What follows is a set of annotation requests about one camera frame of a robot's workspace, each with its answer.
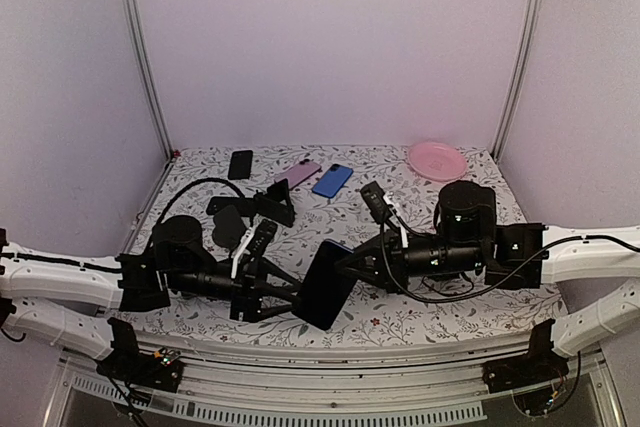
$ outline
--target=cable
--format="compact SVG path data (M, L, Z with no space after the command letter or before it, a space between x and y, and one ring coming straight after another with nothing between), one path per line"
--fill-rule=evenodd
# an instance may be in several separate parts
M80 269L95 270L96 272L105 272L107 274L119 274L122 272L122 269L119 267L103 267L102 265L80 262L73 259L65 259L64 257L49 257L47 255L23 254L18 252L3 252L0 254L0 257L11 260L33 260L35 262L44 262L54 265L70 265L72 267L80 267Z
M467 290L465 290L464 292L453 292L453 293L449 293L449 292L442 292L441 290L438 290L438 289L436 289L435 287L433 287L433 286L431 286L431 285L427 284L427 283L425 282L425 280L424 280L424 279L426 279L427 277L423 277L423 278L422 278L422 281L420 282L420 284L421 284L421 285L424 285L424 286L425 286L427 289L429 289L430 291L435 292L436 294L439 294L439 295L441 295L441 296L443 296L443 297L457 297L457 296L459 296L459 295L465 295L465 294L468 294L469 292L471 292L471 291L472 291L473 289L475 289L475 287L476 287L476 284L474 284L474 282L473 282L469 277L467 277L467 276L466 276L466 275L464 275L464 274L461 274L461 277L463 277L463 278L464 278L464 280L466 280L469 284L471 284L471 287L469 287L469 288L468 288Z
M574 241L581 241L581 242L585 242L585 241L589 241L589 240L608 240L610 242L614 242L622 247L624 247L625 249L631 250L633 252L637 252L640 253L640 248L635 247L631 244L628 244L627 242L620 240L616 237L612 237L610 235L602 235L602 234L596 234L596 235L573 235L570 237L564 237L562 239L558 239L555 240L553 242L548 243L547 245L543 246L540 250L538 250L537 252L535 252L533 255L531 255L529 258L527 258L525 261L523 261L520 265L518 265L515 269L513 269L511 272L509 272L509 274L507 274L506 276L504 276L502 279L500 279L500 281L496 282L495 284L479 290L477 292L470 292L468 294L462 294L456 297L452 297L449 299L430 299L427 297L422 297L420 295L416 295L413 292L410 292L409 290L407 290L405 287L403 287L402 285L400 285L400 283L396 280L396 278L393 276L393 273L391 271L391 266L389 265L389 258L387 256L387 249L386 246L384 244L384 223L382 223L380 225L380 249L382 250L382 260L384 262L384 266L387 270L387 274L389 275L389 278L391 279L391 281L395 284L395 286L406 296L412 298L413 300L416 300L418 302L422 302L424 304L449 304L452 302L459 302L461 300L469 300L469 299L473 299L476 297L480 297L481 295L484 294L488 294L489 292L491 292L492 290L495 290L497 288L499 288L501 285L503 285L505 282L507 282L509 279L511 279L511 277L513 277L514 275L516 275L518 272L520 272L520 270L522 270L524 267L526 267L529 262L531 262L532 260L534 260L536 257L538 257L539 255L543 254L544 252L546 252L547 250L557 246L557 245L561 245L561 244L566 244L568 242L574 242Z
M562 400L562 403L554 404L551 407L551 409L549 409L547 411L547 414L552 414L554 412L557 412L558 410L563 408L565 405L567 405L567 403L571 400L571 397L573 397L573 394L575 394L576 390L578 390L578 382L580 381L580 374L581 373L582 373L582 355L581 355L580 352L578 352L578 368L576 369L576 380L573 381L573 385L571 386L571 390L569 391L567 396Z
M171 209L171 207L173 207L173 204L175 204L177 202L177 200L180 197L182 197L186 192L188 192L189 190L191 190L194 187L197 187L200 184L206 184L208 182L225 185L225 186L229 187L231 190L233 190L235 192L235 194L238 197L240 197L241 199L246 199L247 198L247 196L244 195L244 192L242 192L235 184L233 184L232 182L229 182L228 180L221 179L219 177L204 177L202 179L197 179L197 180L194 180L193 182L190 182L187 185L185 185L182 189L180 189L171 198L169 203L165 206L165 208L160 213L160 216L158 217L158 220L156 220L156 223L153 226L156 227L157 225L162 223L162 221L164 220L165 216L169 212L169 209ZM252 227L253 227L253 219L254 219L254 217L255 216L251 216L249 218L249 224ZM149 247L151 247L151 240L152 240L152 236L149 235L149 240L147 241L147 246L145 247L145 250L147 250Z
M16 344L19 344L20 342L24 342L24 339L27 338L27 334L25 334L24 332L22 333L22 336L18 338L10 336L5 332L4 329L0 329L0 332L2 332L2 335L4 335L7 339L9 339L11 342L15 342Z
M558 404L555 403L555 398L552 396L552 400L550 401L552 403L552 405L548 409L547 409L547 405L548 404L545 404L545 405L541 406L540 409L537 410L536 412L527 413L526 412L526 407L524 405L519 404L519 402L516 402L516 397L514 395L512 395L511 398L513 400L514 405L517 407L517 409L520 412L522 412L526 417L529 417L531 419L535 419L535 418L539 418L539 417L546 417L547 415L553 414L553 413L557 412L558 410L562 409L571 400L571 398L576 393L576 390L578 390L578 383L580 381L581 373L582 373L582 355L581 355L580 352L578 352L578 368L576 369L576 378L573 381L573 385L571 386L571 390L569 391L568 394L565 395L565 397L562 399L562 402L558 403ZM558 390L560 389L560 387L562 387L562 385L564 384L564 377L561 377L561 381L562 381L562 383L558 386L558 388L554 389L555 390L554 394L556 394L558 392Z
M113 385L113 387L116 389L118 394L120 394L120 396L127 403L127 407L129 407L129 417L131 418L131 420L133 420L133 422L138 427L149 427L149 424L147 424L144 421L144 419L140 416L140 412L135 408L135 406L131 402L131 399L129 398L129 396L126 395L124 393L124 391L120 388L120 386L116 383L116 381L113 380L113 377L111 377L109 374L105 374L105 375L106 375L107 379L109 379L109 382L111 382L111 385Z
M407 232L409 232L412 235L415 235L416 237L424 237L427 239L430 239L432 237L437 237L436 235L431 234L429 232L418 232L417 230L414 230L413 227L410 227L409 224L407 224L399 215L396 215L396 219L398 220L398 223L407 230Z

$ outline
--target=black clamp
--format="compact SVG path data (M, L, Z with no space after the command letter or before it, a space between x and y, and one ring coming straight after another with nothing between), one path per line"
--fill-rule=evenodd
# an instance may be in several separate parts
M131 324L114 317L107 322L113 331L113 352L98 362L98 374L150 389L178 391L184 371L184 364L177 359L179 353L161 349L143 354Z
M2 258L1 255L3 247L8 245L7 231L5 229L0 229L0 259ZM2 265L0 265L0 275L4 275L4 267ZM4 322L7 320L7 317L15 313L16 306L13 305L11 299L3 299L2 296L0 296L0 327L2 327Z
M207 214L216 215L230 205L236 208L241 217L254 217L256 214L260 214L285 227L293 227L296 218L287 179L276 182L268 187L266 192L256 193L252 199L212 197L207 206Z
M491 360L482 366L482 380L489 392L519 389L569 374L567 359L552 350L554 323L554 319L548 319L533 328L526 354Z
M295 295L302 284L280 267L263 257L264 252L276 234L277 226L263 220L247 245L247 254L242 259L238 288L231 297L230 318L244 322L259 322L275 315L291 312L298 306L300 299ZM268 276L278 278L283 285L274 286L268 282ZM265 307L264 297L275 297L285 303Z

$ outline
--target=white floral fabric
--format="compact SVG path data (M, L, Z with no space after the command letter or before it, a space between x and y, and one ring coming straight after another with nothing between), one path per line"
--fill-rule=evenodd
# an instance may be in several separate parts
M143 249L160 211L173 195L201 177L226 178L231 148L188 149L181 152L156 199L136 240L134 252ZM353 176L331 200L311 192L318 173L291 193L296 210L293 228L278 227L266 257L302 279L324 239L356 247L378 233L358 190L376 180L401 205L405 218L415 229L429 229L442 184L416 175L406 162L407 148L400 146L287 146L254 148L252 176L236 184L247 194L265 190L276 174L303 158L319 163L326 171L332 164L354 170ZM468 162L465 179L492 187L498 199L498 220L502 224L522 222L524 216L496 164L483 149L460 149ZM205 213L214 195L234 195L226 187L204 184L185 194L172 214L198 218L204 228L205 246L221 259L228 255L211 241L213 222ZM473 277L475 288L482 277ZM439 290L467 290L463 280L433 284ZM434 295L412 282L417 293ZM523 332L535 323L565 313L554 285L535 290L495 290L487 295L453 304L423 305L399 295L388 295L358 282L329 332L318 330L292 314L247 324L229 320L226 302L203 298L172 298L165 309L149 313L114 313L137 330L158 335L186 336L212 342L237 342L285 347L371 347L435 344Z

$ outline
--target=purple smartphone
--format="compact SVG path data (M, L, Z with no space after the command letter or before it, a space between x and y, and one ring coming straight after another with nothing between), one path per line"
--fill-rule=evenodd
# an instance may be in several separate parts
M304 159L289 170L285 170L281 174L276 175L275 181L280 182L281 180L287 179L289 181L289 190L292 190L320 170L322 170L320 164L311 162L309 159Z

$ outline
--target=white wall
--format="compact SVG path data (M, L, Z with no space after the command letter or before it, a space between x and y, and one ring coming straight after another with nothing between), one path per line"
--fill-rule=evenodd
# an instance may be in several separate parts
M530 220L640 224L640 0L544 0L502 168ZM621 281L567 283L578 308ZM640 328L603 344L640 425Z
M115 254L162 165L121 0L0 0L0 226ZM41 422L57 352L0 337L0 425Z
M138 0L178 148L488 145L526 0Z

